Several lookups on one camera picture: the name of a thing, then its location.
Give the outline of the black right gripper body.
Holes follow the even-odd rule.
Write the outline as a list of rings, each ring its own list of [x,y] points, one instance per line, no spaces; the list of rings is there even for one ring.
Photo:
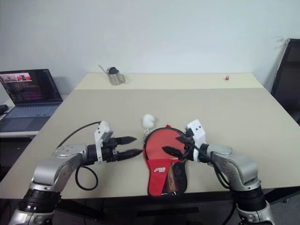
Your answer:
[[[192,137],[188,136],[188,135],[183,135],[184,138],[184,161],[185,160],[190,160],[190,161],[194,161],[194,145],[195,145],[195,141]]]

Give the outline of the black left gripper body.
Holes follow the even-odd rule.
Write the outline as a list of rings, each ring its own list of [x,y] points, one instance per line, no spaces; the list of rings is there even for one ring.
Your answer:
[[[102,161],[115,162],[120,160],[119,152],[116,150],[120,144],[120,138],[110,138],[103,143],[102,147]]]

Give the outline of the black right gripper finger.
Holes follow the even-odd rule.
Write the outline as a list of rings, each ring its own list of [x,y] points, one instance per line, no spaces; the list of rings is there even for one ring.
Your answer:
[[[171,155],[175,158],[184,158],[184,154],[179,150],[171,146],[162,147],[163,151],[168,155]]]
[[[181,135],[175,138],[177,141],[179,141],[180,143],[183,144],[188,144],[191,143],[191,140],[189,137],[185,136],[185,135]]]

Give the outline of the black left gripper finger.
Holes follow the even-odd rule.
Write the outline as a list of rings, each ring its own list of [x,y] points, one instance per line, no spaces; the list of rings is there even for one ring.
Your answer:
[[[123,136],[123,137],[116,138],[116,143],[118,145],[125,145],[125,144],[132,143],[134,141],[136,141],[136,138],[131,136]]]
[[[117,153],[117,161],[134,158],[134,157],[138,156],[139,154],[141,154],[142,152],[143,152],[143,150],[139,150],[139,149],[130,149],[130,150],[126,150],[124,152],[118,152]]]

